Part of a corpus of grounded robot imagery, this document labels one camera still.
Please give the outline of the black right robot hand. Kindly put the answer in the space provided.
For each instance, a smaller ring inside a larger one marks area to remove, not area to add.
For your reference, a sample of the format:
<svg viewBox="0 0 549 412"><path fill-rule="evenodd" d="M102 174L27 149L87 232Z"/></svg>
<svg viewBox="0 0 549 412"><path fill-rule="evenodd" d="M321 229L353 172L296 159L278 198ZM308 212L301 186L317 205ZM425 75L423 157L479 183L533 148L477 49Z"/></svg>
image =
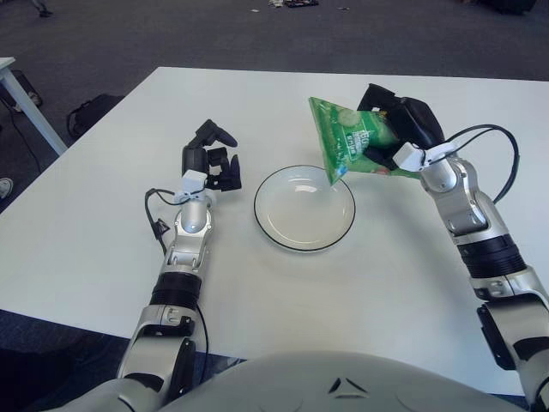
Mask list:
<svg viewBox="0 0 549 412"><path fill-rule="evenodd" d="M387 88L370 83L359 103L360 112L374 109L394 136L393 142L370 142L363 155L390 171L398 168L393 156L410 142L420 149L433 148L445 142L442 128L431 108L423 101L398 97Z"/></svg>

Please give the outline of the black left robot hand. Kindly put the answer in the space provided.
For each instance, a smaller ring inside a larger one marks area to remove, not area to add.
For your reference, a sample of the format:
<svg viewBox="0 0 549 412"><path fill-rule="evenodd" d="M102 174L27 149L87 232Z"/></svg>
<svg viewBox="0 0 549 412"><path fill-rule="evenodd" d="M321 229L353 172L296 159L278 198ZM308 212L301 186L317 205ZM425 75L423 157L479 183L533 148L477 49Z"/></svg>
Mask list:
<svg viewBox="0 0 549 412"><path fill-rule="evenodd" d="M205 173L205 188L213 191L235 191L242 188L240 165L235 154L228 159L227 147L238 142L211 119L196 131L195 137L182 151L182 174L188 170Z"/></svg>

